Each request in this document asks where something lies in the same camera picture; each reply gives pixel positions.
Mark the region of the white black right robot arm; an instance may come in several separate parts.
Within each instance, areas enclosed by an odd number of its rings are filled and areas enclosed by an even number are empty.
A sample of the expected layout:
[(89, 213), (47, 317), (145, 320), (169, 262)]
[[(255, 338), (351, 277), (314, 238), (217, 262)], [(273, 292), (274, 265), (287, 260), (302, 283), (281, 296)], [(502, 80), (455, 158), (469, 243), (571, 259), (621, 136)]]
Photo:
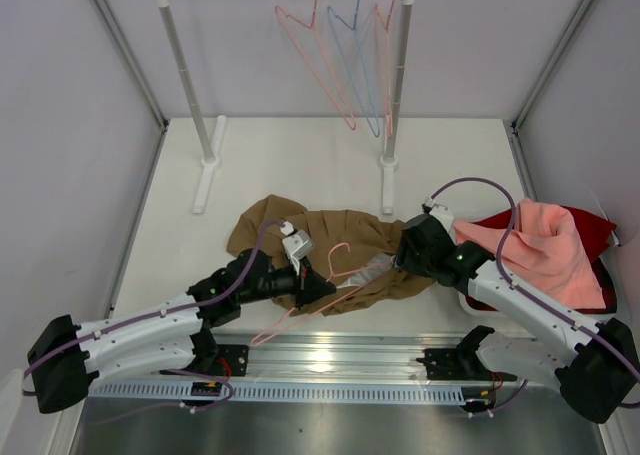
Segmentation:
[(431, 379), (514, 376), (558, 392), (576, 413), (597, 424), (625, 407), (639, 383), (639, 357), (627, 325), (570, 309), (506, 270), (481, 246), (455, 244), (433, 212), (405, 224), (396, 265), (491, 306), (530, 335), (516, 340), (478, 325), (445, 363), (425, 350), (419, 361)]

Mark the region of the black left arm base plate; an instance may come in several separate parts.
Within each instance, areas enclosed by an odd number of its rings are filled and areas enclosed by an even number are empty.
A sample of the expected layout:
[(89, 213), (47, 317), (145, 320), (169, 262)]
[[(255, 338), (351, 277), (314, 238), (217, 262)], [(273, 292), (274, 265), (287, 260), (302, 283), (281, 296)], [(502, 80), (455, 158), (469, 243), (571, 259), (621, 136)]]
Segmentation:
[(217, 377), (245, 377), (248, 362), (248, 345), (222, 344), (213, 351), (197, 354), (184, 370)]

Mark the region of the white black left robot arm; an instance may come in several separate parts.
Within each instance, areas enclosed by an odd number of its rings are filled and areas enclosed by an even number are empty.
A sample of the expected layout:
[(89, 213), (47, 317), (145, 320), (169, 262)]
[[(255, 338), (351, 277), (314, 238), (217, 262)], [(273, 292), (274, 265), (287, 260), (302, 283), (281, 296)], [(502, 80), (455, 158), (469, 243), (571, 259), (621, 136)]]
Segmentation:
[(245, 304), (292, 298), (306, 308), (336, 286), (312, 268), (276, 268), (264, 252), (235, 260), (179, 296), (128, 317), (76, 323), (70, 315), (48, 323), (27, 353), (27, 376), (42, 414), (63, 411), (90, 390), (153, 372), (211, 374), (219, 357), (213, 329), (230, 323)]

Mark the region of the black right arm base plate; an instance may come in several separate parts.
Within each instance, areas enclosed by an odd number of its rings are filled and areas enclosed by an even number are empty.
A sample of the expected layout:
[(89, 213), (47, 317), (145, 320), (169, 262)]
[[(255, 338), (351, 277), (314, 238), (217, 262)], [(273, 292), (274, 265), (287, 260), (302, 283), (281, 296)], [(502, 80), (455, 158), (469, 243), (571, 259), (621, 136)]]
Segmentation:
[(515, 375), (490, 372), (475, 354), (460, 354), (456, 348), (426, 348), (415, 361), (434, 381), (505, 381), (514, 382)]

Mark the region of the tan brown skirt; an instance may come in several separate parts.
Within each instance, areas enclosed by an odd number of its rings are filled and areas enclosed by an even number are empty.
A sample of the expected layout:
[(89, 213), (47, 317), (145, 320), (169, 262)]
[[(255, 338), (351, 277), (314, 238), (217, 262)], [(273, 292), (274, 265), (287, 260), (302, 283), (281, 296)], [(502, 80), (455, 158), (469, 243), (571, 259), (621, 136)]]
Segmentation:
[[(311, 265), (322, 277), (329, 274), (327, 254), (336, 244), (347, 242), (351, 252), (339, 251), (334, 257), (338, 272), (357, 269), (382, 253), (395, 255), (399, 247), (402, 221), (383, 222), (376, 216), (354, 210), (309, 210), (305, 206), (277, 195), (257, 201), (239, 217), (227, 242), (227, 252), (239, 255), (255, 246), (259, 230), (271, 218), (284, 219), (311, 237), (315, 248), (309, 255)], [(430, 278), (408, 274), (392, 268), (359, 294), (323, 312), (324, 316), (364, 310), (383, 300), (403, 300), (414, 297), (434, 284)], [(330, 300), (326, 296), (316, 302)], [(298, 309), (302, 315), (315, 303)]]

